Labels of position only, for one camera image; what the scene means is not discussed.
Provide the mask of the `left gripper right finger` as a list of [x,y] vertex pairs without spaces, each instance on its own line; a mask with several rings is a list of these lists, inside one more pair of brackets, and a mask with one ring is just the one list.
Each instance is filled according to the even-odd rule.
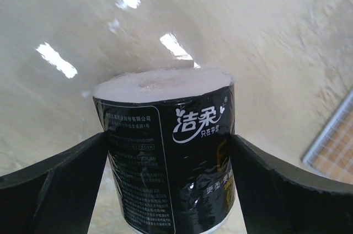
[[247,233],[352,233],[352,185],[307,172],[229,136]]

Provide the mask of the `black roll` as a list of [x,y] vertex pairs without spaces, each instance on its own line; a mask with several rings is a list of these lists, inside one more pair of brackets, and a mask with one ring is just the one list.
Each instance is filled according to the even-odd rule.
[[213,233],[232,210],[234,80],[210,67],[96,86],[121,212],[137,233]]

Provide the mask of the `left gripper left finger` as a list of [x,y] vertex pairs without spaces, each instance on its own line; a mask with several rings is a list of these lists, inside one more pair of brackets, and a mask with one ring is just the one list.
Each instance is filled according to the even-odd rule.
[[107,154],[98,133],[1,176],[1,233],[87,233]]

